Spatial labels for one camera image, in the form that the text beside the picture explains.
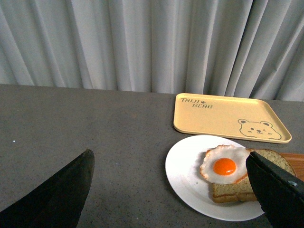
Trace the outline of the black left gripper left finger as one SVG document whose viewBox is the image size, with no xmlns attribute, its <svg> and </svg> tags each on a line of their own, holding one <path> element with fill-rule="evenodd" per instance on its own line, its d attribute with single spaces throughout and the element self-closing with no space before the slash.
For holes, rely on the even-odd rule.
<svg viewBox="0 0 304 228">
<path fill-rule="evenodd" d="M 29 194 L 0 213 L 2 228 L 75 228 L 88 196 L 95 166 L 86 150 Z"/>
</svg>

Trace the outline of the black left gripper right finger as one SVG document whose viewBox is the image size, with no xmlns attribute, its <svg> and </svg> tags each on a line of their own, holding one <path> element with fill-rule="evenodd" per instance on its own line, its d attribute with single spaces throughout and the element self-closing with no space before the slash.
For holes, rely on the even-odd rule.
<svg viewBox="0 0 304 228">
<path fill-rule="evenodd" d="M 304 182 L 256 151 L 246 159 L 250 185 L 274 228 L 304 226 Z"/>
</svg>

